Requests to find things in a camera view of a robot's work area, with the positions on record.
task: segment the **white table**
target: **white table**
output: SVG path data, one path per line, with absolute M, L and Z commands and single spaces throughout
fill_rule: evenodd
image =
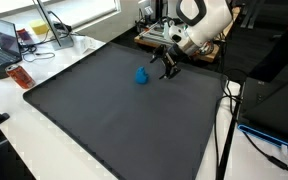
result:
M 103 44 L 97 41 L 97 47 Z M 47 44 L 39 46 L 38 51 L 53 52 Z M 39 84 L 91 52 L 93 51 L 78 55 L 74 48 L 69 48 L 55 51 L 56 56 L 51 60 L 33 63 L 20 62 L 19 64 Z M 240 88 L 238 84 L 231 82 L 229 87 L 233 94 L 238 94 Z M 0 129 L 36 179 L 116 179 L 52 121 L 26 103 L 22 97 L 25 91 L 10 78 L 0 80 L 0 113 L 6 112 L 11 116 L 10 119 L 0 124 Z M 231 117 L 229 100 L 224 99 L 217 115 L 220 156 Z M 212 131 L 196 179 L 215 179 L 215 157 Z
M 250 135 L 249 137 L 262 151 L 286 162 L 279 148 Z M 235 128 L 224 179 L 288 180 L 288 172 L 266 160 L 266 158 L 251 145 L 245 135 Z

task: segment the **black mat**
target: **black mat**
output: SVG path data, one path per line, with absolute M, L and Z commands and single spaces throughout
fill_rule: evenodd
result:
M 186 64 L 174 79 L 159 80 L 164 67 L 150 59 L 109 43 L 24 99 L 119 179 L 195 179 L 223 80 Z M 135 83 L 140 66 L 150 76 L 146 85 Z

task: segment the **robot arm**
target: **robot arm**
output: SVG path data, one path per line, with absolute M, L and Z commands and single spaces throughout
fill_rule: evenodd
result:
M 178 0 L 176 14 L 187 28 L 172 25 L 169 36 L 174 42 L 173 46 L 164 52 L 162 48 L 165 46 L 156 49 L 151 62 L 158 58 L 156 54 L 160 54 L 166 68 L 161 78 L 170 79 L 179 73 L 177 63 L 182 58 L 192 55 L 232 21 L 231 9 L 226 0 Z

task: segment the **laptop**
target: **laptop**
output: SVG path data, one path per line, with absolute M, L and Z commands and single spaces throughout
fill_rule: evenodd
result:
M 245 83 L 238 129 L 278 147 L 288 147 L 288 82 L 279 88 L 268 84 L 262 89 L 256 88 L 260 85 L 254 86 L 254 82 L 260 81 L 247 80 Z M 264 92 L 264 98 L 254 100 L 258 92 Z
M 0 65 L 6 62 L 17 63 L 22 60 L 15 25 L 0 20 Z

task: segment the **blue toy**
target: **blue toy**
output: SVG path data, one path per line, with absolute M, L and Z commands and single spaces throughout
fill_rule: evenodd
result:
M 144 67 L 140 67 L 136 71 L 135 81 L 138 84 L 146 84 L 148 81 L 148 74 L 146 74 Z

